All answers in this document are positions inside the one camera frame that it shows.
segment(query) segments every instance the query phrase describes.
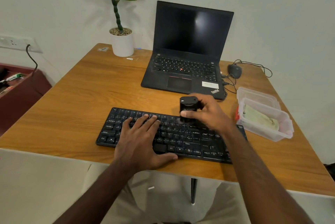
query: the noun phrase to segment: plant pot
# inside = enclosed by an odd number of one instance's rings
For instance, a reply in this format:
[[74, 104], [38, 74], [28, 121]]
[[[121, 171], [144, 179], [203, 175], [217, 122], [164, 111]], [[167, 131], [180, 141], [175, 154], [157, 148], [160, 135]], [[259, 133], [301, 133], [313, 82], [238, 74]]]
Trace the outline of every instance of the plant pot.
[[111, 34], [113, 53], [118, 57], [129, 57], [134, 53], [133, 33], [125, 36]]

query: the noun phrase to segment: external keyboard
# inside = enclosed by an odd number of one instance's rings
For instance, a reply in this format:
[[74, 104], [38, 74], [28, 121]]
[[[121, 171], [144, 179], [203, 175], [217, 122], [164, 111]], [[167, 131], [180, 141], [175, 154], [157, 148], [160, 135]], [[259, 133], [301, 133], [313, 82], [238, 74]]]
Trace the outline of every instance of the external keyboard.
[[214, 64], [203, 64], [184, 59], [173, 59], [157, 54], [153, 70], [158, 72], [174, 72], [194, 78], [202, 78], [217, 82]]
[[[229, 151], [220, 135], [209, 130], [205, 125], [193, 126], [178, 123], [179, 116], [156, 114], [124, 108], [112, 108], [106, 122], [96, 140], [99, 146], [115, 147], [121, 135], [123, 122], [132, 117], [132, 127], [135, 121], [148, 114], [153, 115], [161, 122], [152, 143], [157, 154], [175, 153], [178, 156], [208, 160], [222, 163], [232, 163]], [[237, 125], [247, 140], [244, 128]]]

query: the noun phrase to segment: black table leg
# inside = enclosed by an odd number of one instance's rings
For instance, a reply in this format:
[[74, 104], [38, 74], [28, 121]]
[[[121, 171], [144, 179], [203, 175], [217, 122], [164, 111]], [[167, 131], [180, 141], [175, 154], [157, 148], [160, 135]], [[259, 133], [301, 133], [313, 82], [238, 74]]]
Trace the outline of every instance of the black table leg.
[[191, 178], [191, 204], [195, 204], [195, 194], [197, 192], [198, 179]]

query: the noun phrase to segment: person's left arm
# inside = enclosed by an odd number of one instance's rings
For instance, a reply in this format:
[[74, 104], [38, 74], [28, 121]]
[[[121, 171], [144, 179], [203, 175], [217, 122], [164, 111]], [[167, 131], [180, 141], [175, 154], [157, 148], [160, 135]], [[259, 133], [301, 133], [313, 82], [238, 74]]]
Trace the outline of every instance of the person's left arm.
[[134, 174], [156, 169], [171, 160], [178, 159], [173, 153], [155, 154], [152, 141], [159, 121], [153, 116], [144, 123], [147, 118], [147, 114], [139, 118], [132, 129], [129, 128], [132, 118], [125, 120], [120, 140], [115, 148], [114, 161], [54, 224], [100, 223]]

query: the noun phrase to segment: floor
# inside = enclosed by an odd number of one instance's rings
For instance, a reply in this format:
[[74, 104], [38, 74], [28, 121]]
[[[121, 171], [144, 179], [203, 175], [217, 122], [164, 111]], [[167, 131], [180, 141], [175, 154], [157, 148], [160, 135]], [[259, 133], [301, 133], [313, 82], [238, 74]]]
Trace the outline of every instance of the floor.
[[[80, 197], [88, 170], [102, 165], [0, 149], [0, 224], [52, 223]], [[190, 177], [144, 171], [134, 176], [131, 189], [148, 214], [164, 222], [194, 223], [205, 216], [219, 185], [199, 179], [194, 206]], [[227, 186], [239, 192], [238, 184]], [[335, 198], [291, 194], [316, 224], [335, 223]]]

